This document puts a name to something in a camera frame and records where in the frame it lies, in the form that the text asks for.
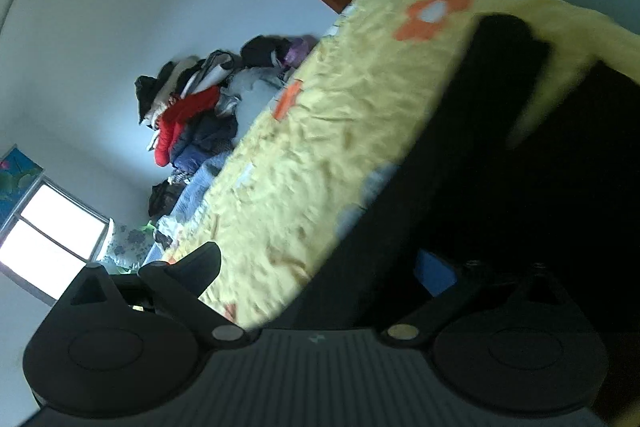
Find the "orange flower pattern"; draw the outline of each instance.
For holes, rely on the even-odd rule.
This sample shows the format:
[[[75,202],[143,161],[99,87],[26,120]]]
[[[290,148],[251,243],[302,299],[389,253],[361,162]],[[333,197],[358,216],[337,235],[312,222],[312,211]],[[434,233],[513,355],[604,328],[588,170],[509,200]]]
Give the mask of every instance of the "orange flower pattern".
[[[298,94],[302,90],[302,80],[296,79],[293,84],[289,84],[287,89],[282,93],[282,97],[276,106],[276,109],[273,111],[273,118],[278,121],[282,121],[289,109],[293,107],[296,103],[296,98]]]
[[[394,37],[398,41],[428,41],[446,26],[450,13],[467,9],[471,2],[472,0],[416,1],[406,9],[409,20],[396,30]]]

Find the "window frame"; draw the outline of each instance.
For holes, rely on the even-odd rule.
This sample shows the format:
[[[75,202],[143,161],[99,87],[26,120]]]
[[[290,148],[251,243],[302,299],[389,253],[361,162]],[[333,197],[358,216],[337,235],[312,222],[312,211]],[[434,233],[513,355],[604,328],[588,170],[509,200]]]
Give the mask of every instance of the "window frame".
[[[40,190],[40,188],[43,185],[47,185],[47,187],[52,188],[52,190],[55,190],[63,198],[66,198],[67,200],[71,201],[73,204],[75,204],[76,206],[84,210],[87,214],[91,214],[92,216],[94,216],[96,219],[98,219],[103,223],[102,232],[100,232],[100,235],[98,236],[98,240],[95,243],[94,249],[92,250],[92,253],[89,256],[89,259],[85,259],[81,255],[78,255],[77,253],[65,247],[64,245],[61,245],[58,241],[53,239],[49,234],[47,234],[46,232],[43,232],[31,221],[21,216],[21,213],[24,210],[24,208],[27,206],[27,204],[30,203],[31,199],[34,197],[34,195],[36,195],[37,191]],[[85,264],[95,261],[95,259],[98,257],[98,254],[100,253],[102,246],[107,238],[107,234],[109,232],[109,223],[110,223],[110,220],[108,217],[103,216],[100,212],[97,212],[94,208],[90,207],[88,204],[82,202],[78,198],[71,195],[64,188],[60,187],[58,184],[53,182],[50,178],[47,178],[42,172],[38,176],[38,179],[31,186],[31,188],[25,193],[25,195],[23,195],[22,199],[18,202],[18,204],[14,208],[14,211],[12,212],[9,219],[6,220],[5,224],[0,229],[0,247],[2,247],[5,239],[14,229],[14,226],[16,225],[16,223],[18,223],[18,221],[22,221],[26,223],[33,230],[42,234],[48,241],[51,241],[58,247],[62,248],[69,255],[76,257],[76,259],[80,259]],[[31,295],[43,301],[45,304],[49,306],[53,306],[57,302],[57,299],[54,299],[49,294],[45,293],[40,288],[38,288],[36,285],[30,283],[27,279],[24,279],[23,277],[18,275],[16,272],[14,272],[11,268],[6,266],[2,262],[0,262],[0,273],[6,275],[9,279],[11,279],[14,283],[16,283],[22,289],[24,289],[25,291],[28,291]]]

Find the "window pane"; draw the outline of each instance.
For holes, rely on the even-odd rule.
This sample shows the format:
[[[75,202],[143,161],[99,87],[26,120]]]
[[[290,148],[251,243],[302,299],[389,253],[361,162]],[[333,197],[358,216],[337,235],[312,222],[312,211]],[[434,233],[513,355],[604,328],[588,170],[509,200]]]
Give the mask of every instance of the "window pane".
[[[0,263],[47,295],[59,299],[84,263],[18,221],[0,248]]]
[[[22,216],[61,245],[89,259],[104,223],[48,185],[38,189]]]

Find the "bed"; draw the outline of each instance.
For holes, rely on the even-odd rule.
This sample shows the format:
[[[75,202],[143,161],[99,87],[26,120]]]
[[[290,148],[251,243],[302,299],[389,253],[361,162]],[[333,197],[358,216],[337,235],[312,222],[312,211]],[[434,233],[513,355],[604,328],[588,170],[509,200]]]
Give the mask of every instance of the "bed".
[[[222,269],[200,299],[251,328],[305,286],[428,121],[483,14],[505,12],[553,45],[514,126],[532,132],[600,57],[638,82],[640,38],[559,0],[354,0],[255,120],[162,254],[207,241]]]

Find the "poster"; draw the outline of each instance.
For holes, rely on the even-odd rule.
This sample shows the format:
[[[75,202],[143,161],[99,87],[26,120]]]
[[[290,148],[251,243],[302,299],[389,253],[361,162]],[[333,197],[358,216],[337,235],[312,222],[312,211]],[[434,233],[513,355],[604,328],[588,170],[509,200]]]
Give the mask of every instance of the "poster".
[[[42,167],[15,146],[0,160],[0,227],[11,217],[41,173]]]

